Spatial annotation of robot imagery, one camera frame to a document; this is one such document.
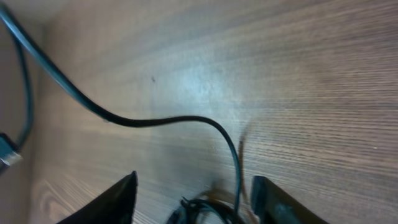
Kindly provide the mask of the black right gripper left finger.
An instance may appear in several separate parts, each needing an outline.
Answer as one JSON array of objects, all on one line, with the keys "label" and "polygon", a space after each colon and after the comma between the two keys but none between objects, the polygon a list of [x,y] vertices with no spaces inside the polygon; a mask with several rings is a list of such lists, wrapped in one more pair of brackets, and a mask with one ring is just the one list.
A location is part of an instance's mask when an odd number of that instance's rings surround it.
[{"label": "black right gripper left finger", "polygon": [[137,173],[133,171],[58,224],[131,224],[137,186]]}]

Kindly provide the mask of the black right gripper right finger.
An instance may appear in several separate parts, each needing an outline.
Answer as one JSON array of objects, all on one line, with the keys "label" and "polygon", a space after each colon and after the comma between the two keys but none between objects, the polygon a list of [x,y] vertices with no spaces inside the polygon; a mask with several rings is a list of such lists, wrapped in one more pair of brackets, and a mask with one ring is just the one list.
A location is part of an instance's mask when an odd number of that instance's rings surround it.
[{"label": "black right gripper right finger", "polygon": [[260,223],[328,224],[264,176],[254,176],[251,208]]}]

